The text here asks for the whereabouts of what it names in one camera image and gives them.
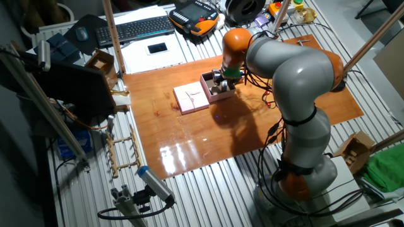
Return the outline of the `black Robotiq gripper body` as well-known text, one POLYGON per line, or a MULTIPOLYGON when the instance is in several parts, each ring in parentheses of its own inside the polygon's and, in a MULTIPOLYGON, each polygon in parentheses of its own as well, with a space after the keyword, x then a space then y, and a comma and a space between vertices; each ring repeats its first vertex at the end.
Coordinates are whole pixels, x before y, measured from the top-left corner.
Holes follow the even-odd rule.
POLYGON ((222 89, 228 89, 229 85, 233 84, 235 86, 235 84, 239 83, 242 80, 242 75, 238 74, 237 76, 225 76, 223 73, 220 74, 221 75, 221 82, 220 85, 222 86, 222 89))

